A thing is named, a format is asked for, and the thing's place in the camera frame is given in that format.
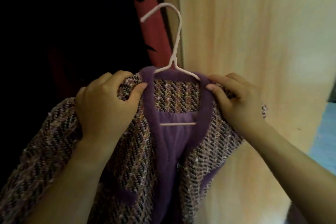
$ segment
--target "blue surface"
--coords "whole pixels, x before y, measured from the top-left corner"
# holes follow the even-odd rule
[[[336,103],[328,103],[309,156],[336,175]]]

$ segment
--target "purple collar trim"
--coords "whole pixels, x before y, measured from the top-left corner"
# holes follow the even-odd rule
[[[158,114],[155,109],[154,79],[180,82],[196,82],[200,85],[199,89],[201,96],[199,102],[199,112],[196,119],[196,125],[193,128],[190,140],[188,140],[185,146],[185,156],[187,156],[190,151],[192,151],[201,143],[208,131],[212,116],[212,102],[214,100],[214,97],[213,94],[205,88],[205,86],[209,84],[210,81],[203,74],[196,73],[201,79],[201,81],[199,82],[192,76],[177,70],[168,69],[160,73],[154,74],[155,69],[156,67],[154,66],[145,67],[140,70],[140,75],[143,82],[148,83],[147,88],[142,94],[144,114],[149,125],[149,130],[157,143],[156,146],[158,186],[157,190],[155,191],[157,197],[154,199],[154,207],[152,212],[152,223],[157,224],[163,219],[166,213],[166,206],[161,202],[164,202],[166,197],[170,197],[170,195],[165,195],[164,191],[166,190],[167,186],[171,185],[166,184],[165,179],[166,168],[169,166],[169,154],[166,141],[164,140],[160,128]]]

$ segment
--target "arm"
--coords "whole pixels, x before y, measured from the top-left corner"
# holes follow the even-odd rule
[[[103,169],[132,121],[146,88],[138,84],[127,101],[117,98],[121,82],[132,74],[106,73],[79,90],[76,112],[83,138],[26,223],[86,223]]]
[[[207,85],[216,96],[224,118],[263,158],[289,198],[309,223],[336,221],[336,176],[301,152],[262,118],[261,100],[255,86],[241,76],[211,75],[235,93],[228,99],[214,84]]]

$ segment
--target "fingernail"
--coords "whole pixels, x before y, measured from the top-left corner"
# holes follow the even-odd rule
[[[213,85],[208,84],[207,86],[205,86],[208,90],[213,90]]]
[[[147,87],[148,83],[147,82],[143,82],[141,84],[141,88],[144,90]]]

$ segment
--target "hand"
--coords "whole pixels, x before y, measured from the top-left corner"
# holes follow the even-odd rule
[[[87,87],[82,87],[76,96],[75,110],[83,129],[83,139],[89,148],[107,154],[108,158],[137,112],[141,94],[147,83],[133,89],[129,99],[117,98],[117,91],[125,78],[132,73],[118,71],[106,73]]]
[[[228,99],[219,86],[206,86],[216,96],[223,117],[247,141],[264,129],[266,122],[262,116],[262,102],[254,85],[236,73],[211,75],[209,80],[221,84],[236,95],[236,98]]]

